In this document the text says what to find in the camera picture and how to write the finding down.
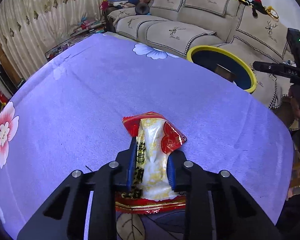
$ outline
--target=yellow rim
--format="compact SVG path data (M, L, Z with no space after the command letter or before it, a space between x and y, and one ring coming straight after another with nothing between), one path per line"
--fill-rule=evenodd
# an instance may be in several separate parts
M192 55L200 50L210 50L210 51L215 51L215 52L219 52L222 53L230 58L232 58L235 62L237 62L238 64L240 64L249 74L250 80L251 80L251 87L249 89L245 89L245 91L247 91L248 93L252 93L254 90L256 90L257 87L257 79L256 76L254 75L254 73L252 72L252 70L250 69L250 67L240 58L238 58L236 55L232 54L229 51L226 51L224 49L220 49L214 46L206 46L206 45L202 45L202 46L195 46L191 49L189 49L188 53L187 53L187 60L190 62L192 61Z

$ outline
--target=purple tablecloth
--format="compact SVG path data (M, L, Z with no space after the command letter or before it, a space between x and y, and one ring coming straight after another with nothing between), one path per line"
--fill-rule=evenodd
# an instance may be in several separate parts
M95 34L47 63L12 98L19 120L7 137L9 155L0 157L0 207L14 239L71 171L97 170L129 147L124 116L149 111L187 136L181 149L188 160L208 171L229 170L276 223L293 157L283 123L209 70L135 44ZM162 228L145 219L152 239Z

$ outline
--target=curtain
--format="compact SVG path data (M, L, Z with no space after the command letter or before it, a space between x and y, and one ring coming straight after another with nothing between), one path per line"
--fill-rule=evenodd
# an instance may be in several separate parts
M103 0L3 0L0 43L20 77L46 62L45 53L70 37L81 18L99 20Z

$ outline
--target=candy wrapper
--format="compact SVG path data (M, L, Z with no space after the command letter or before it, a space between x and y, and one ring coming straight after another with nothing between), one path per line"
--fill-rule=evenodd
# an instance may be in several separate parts
M143 207L171 203L180 206L184 197L169 185L167 160L187 138L161 114L154 112L124 117L122 122L130 135L137 137L137 158L132 191L122 193L122 199L117 198L117 202L125 203L125 210L127 206L139 204Z

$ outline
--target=beige couch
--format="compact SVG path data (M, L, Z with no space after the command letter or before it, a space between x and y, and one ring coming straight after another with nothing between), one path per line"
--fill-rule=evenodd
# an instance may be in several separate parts
M250 67L254 61L293 60L287 27L237 0L151 0L151 16L134 8L113 11L116 32L148 46L186 57L198 45L213 45L237 55ZM289 79L254 70L253 96L269 108L278 108L287 96Z

